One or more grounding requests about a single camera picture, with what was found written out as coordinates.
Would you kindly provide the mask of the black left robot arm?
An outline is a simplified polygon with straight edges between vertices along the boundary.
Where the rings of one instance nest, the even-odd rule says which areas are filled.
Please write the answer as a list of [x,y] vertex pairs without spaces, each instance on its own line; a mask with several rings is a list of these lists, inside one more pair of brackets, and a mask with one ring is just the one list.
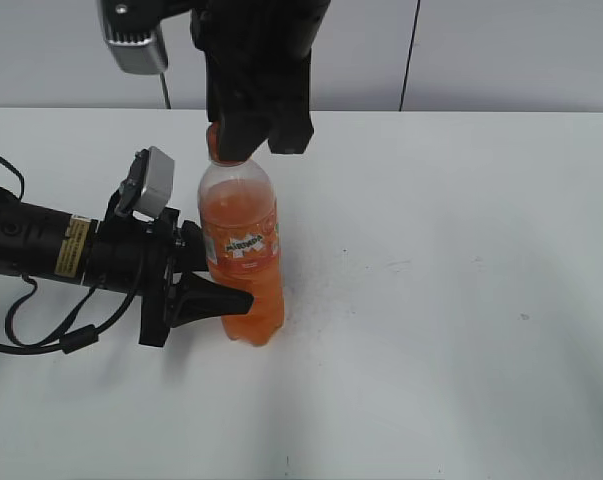
[[250,293],[202,278],[207,271],[201,228],[180,222],[179,210],[164,208],[142,221],[121,208],[120,193],[108,202],[103,220],[88,219],[21,201],[0,187],[0,275],[22,278],[34,285],[39,278],[82,285],[90,293],[123,294],[115,312],[98,326],[73,326],[80,311],[74,307],[47,337],[33,344],[18,340],[14,317],[27,301],[18,299],[6,313],[8,344],[0,352],[38,355],[66,354],[98,341],[141,300],[139,342],[162,347],[170,331],[201,319],[242,315],[253,304]]

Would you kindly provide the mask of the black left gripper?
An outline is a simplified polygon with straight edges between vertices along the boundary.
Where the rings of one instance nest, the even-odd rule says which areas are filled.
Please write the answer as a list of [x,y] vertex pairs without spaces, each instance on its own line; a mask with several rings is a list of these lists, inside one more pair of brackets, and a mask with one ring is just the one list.
[[180,280],[170,287],[168,280],[175,264],[179,211],[165,208],[159,218],[141,221],[134,216],[111,215],[97,228],[83,274],[83,285],[119,292],[120,307],[96,327],[105,333],[131,306],[142,299],[139,343],[163,346],[170,328],[197,320],[228,315],[244,315],[252,307],[252,294],[214,283],[192,272],[207,272],[207,252],[203,231],[193,221],[180,228]]

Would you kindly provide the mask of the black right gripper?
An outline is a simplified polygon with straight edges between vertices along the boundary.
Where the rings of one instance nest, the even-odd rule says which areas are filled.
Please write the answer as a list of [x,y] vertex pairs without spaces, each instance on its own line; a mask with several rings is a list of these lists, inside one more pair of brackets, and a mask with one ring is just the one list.
[[194,1],[190,33],[206,65],[208,120],[218,124],[221,162],[244,162],[266,140],[273,154],[303,154],[314,134],[308,112],[222,108],[220,87],[241,96],[260,75],[282,75],[311,52],[327,1]]

